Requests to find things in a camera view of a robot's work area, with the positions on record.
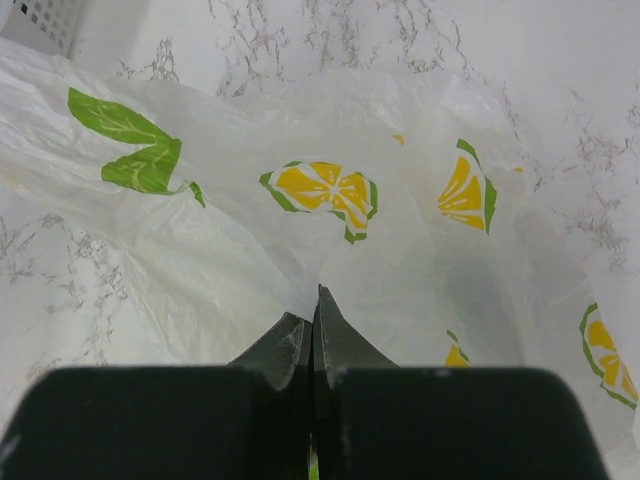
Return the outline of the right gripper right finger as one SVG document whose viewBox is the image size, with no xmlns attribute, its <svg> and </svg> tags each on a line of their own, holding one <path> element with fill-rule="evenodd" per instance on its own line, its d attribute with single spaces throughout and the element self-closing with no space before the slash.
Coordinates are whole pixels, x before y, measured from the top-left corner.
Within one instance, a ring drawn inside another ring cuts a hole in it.
<svg viewBox="0 0 640 480">
<path fill-rule="evenodd" d="M 585 416 L 555 374 L 400 367 L 320 287 L 312 324 L 323 479 L 604 479 Z"/>
</svg>

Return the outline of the white lemon-print plastic bag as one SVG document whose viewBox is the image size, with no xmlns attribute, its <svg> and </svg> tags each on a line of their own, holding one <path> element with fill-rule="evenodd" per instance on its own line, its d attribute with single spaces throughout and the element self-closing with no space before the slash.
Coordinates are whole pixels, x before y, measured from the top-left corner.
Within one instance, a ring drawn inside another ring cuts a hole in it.
<svg viewBox="0 0 640 480">
<path fill-rule="evenodd" d="M 499 102 L 456 76 L 221 100 L 1 44 L 2 176 L 121 253 L 173 358 L 230 361 L 325 286 L 399 364 L 558 374 L 627 468 L 638 391 L 516 154 Z"/>
</svg>

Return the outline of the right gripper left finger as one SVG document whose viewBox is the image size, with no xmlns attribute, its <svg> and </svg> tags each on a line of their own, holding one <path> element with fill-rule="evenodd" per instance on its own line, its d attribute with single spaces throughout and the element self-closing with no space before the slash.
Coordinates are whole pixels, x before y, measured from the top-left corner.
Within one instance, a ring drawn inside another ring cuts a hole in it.
<svg viewBox="0 0 640 480">
<path fill-rule="evenodd" d="M 21 400 L 5 479 L 303 479 L 309 322 L 285 314 L 217 366 L 61 368 Z"/>
</svg>

